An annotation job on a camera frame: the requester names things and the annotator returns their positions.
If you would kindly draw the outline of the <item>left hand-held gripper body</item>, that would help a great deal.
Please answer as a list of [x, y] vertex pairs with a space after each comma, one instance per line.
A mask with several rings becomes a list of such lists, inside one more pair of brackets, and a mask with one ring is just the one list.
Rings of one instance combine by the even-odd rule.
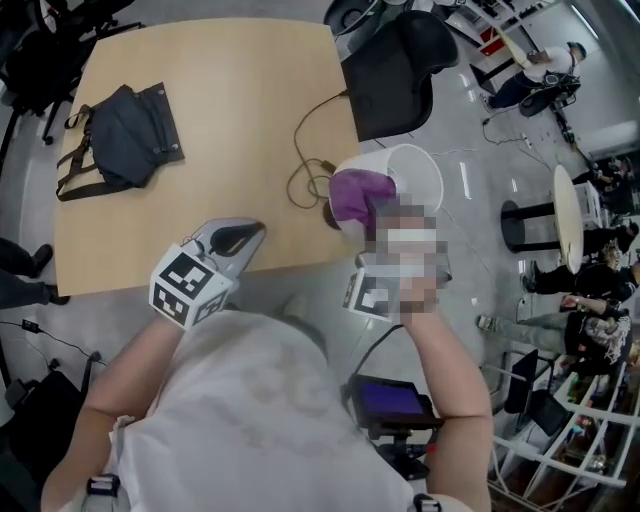
[[223, 310], [264, 241], [266, 226], [238, 253], [210, 253], [210, 237], [219, 228], [253, 222], [260, 221], [211, 219], [182, 244], [171, 245], [151, 274], [151, 308], [183, 330]]

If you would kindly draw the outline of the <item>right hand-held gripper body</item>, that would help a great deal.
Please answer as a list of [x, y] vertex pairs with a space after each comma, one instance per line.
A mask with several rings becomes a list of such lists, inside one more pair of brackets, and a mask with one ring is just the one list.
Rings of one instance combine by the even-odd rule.
[[436, 309], [438, 292], [452, 280], [448, 243], [429, 207], [387, 203], [364, 231], [343, 308], [373, 320], [399, 323]]

